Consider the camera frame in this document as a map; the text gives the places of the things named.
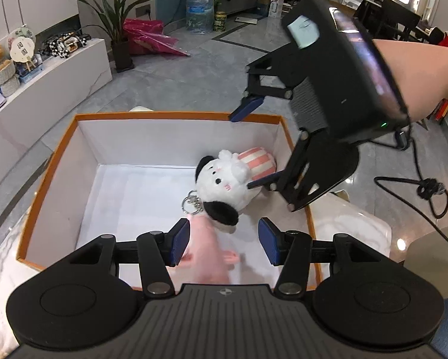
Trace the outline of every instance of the metal key ring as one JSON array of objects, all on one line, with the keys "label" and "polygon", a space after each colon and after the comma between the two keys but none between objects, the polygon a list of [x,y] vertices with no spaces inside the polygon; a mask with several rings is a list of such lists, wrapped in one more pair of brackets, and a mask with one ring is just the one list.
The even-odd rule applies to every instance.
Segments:
[{"label": "metal key ring", "polygon": [[[197,190],[191,190],[187,194],[187,197],[184,200],[182,200],[181,208],[184,213],[195,215],[204,210],[204,208],[202,207],[201,199],[195,193],[197,193]],[[186,203],[194,205],[194,208],[196,209],[196,211],[194,211],[194,212],[187,211],[186,208],[184,208],[184,205]]]}]

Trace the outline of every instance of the blue water jug label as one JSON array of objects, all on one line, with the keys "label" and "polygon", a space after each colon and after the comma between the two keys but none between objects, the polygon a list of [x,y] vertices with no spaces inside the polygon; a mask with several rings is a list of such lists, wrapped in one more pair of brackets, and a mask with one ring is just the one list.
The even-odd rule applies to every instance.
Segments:
[{"label": "blue water jug label", "polygon": [[204,13],[204,7],[187,7],[189,13]]}]

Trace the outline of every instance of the cardboard box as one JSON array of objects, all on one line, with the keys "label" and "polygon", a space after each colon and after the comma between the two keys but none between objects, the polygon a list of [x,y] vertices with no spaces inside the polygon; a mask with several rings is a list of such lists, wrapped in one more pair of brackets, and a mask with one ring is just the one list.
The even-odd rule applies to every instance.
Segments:
[{"label": "cardboard box", "polygon": [[[144,232],[169,229],[185,214],[181,202],[195,188],[199,160],[221,149],[243,152],[262,146],[282,170],[292,141],[280,116],[250,115],[231,123],[226,113],[126,112],[76,115],[53,155],[31,207],[17,259],[42,270],[102,234],[132,241]],[[289,213],[278,193],[263,190],[239,223],[218,230],[222,249],[240,255],[231,283],[274,286],[272,266],[258,240],[258,220],[269,217],[283,231],[314,230],[309,209]],[[320,282],[312,266],[309,284]],[[137,265],[121,265],[119,277],[140,287]],[[172,273],[176,289],[186,282]]]}]

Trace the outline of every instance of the pink and white striped hat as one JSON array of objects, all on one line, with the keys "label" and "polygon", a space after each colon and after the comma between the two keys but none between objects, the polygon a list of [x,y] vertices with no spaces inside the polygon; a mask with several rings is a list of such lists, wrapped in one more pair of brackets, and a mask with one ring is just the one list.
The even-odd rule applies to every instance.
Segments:
[{"label": "pink and white striped hat", "polygon": [[249,166],[253,181],[276,172],[274,157],[262,147],[244,151],[237,158]]}]

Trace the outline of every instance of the white plush toy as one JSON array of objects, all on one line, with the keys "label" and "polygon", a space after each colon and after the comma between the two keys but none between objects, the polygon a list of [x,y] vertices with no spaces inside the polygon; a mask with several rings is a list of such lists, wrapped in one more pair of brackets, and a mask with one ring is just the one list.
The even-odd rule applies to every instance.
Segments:
[{"label": "white plush toy", "polygon": [[222,150],[218,158],[205,156],[196,168],[197,195],[214,220],[236,225],[239,212],[261,191],[247,184],[276,171],[273,156],[262,147],[243,153]]}]

